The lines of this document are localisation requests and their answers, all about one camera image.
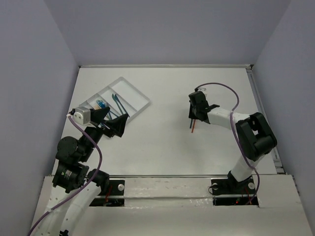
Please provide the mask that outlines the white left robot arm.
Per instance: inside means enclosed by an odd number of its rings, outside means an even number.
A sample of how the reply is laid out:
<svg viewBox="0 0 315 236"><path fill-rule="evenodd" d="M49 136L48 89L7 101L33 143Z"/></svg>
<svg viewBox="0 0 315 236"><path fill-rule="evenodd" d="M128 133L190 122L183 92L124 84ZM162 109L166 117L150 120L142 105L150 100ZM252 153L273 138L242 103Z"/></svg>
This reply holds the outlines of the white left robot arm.
<svg viewBox="0 0 315 236"><path fill-rule="evenodd" d="M44 214L33 224L30 236L69 236L98 194L110 187L109 175L101 171L103 154L98 142L102 136L124 134L129 115L123 113L106 120L110 107L98 110L86 107L72 109L66 115L82 133L79 139L63 137L57 145L57 169Z"/></svg>

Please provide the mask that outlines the green plastic knife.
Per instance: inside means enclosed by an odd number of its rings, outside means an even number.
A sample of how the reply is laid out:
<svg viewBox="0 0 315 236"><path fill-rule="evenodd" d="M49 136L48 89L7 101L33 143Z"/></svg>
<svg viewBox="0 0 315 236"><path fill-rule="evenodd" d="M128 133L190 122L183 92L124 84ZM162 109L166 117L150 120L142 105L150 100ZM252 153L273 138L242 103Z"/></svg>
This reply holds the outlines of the green plastic knife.
<svg viewBox="0 0 315 236"><path fill-rule="evenodd" d="M124 108L124 106L122 105L122 103L120 103L119 106L121 107L123 113L128 115L128 113L127 113L126 109Z"/></svg>

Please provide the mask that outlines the blue plastic knife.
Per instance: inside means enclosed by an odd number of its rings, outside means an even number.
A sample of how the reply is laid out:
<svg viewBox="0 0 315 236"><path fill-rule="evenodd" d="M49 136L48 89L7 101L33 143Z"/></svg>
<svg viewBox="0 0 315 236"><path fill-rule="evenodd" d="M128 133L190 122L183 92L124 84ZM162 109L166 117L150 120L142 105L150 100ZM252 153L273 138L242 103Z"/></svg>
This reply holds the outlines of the blue plastic knife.
<svg viewBox="0 0 315 236"><path fill-rule="evenodd" d="M116 94L112 94L112 99L116 102L116 103L121 103L120 100L118 99L118 96Z"/></svg>

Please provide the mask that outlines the teal plastic spoon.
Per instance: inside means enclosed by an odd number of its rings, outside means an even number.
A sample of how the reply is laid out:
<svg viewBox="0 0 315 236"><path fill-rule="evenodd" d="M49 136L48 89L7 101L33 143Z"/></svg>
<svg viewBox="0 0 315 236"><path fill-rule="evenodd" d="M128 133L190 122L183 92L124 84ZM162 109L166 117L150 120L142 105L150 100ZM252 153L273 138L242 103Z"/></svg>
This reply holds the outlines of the teal plastic spoon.
<svg viewBox="0 0 315 236"><path fill-rule="evenodd" d="M116 105L117 105L117 107L118 107L118 109L119 109L121 115L123 115L124 113L123 113L121 107L119 106L119 103L118 103L118 101L116 100L115 96L113 95L112 98L113 98L113 100L115 101L115 103L116 103Z"/></svg>

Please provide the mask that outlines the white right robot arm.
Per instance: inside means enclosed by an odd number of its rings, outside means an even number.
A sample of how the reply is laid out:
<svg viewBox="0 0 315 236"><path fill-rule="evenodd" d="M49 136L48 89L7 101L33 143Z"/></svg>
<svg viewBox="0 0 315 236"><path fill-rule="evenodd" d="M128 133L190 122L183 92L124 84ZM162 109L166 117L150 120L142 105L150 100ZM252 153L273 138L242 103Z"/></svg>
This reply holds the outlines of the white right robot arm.
<svg viewBox="0 0 315 236"><path fill-rule="evenodd" d="M241 157L227 178L214 185L214 191L237 193L246 186L260 160L277 146L277 139L265 116L234 113L219 105L209 105L202 91L189 95L189 118L230 129Z"/></svg>

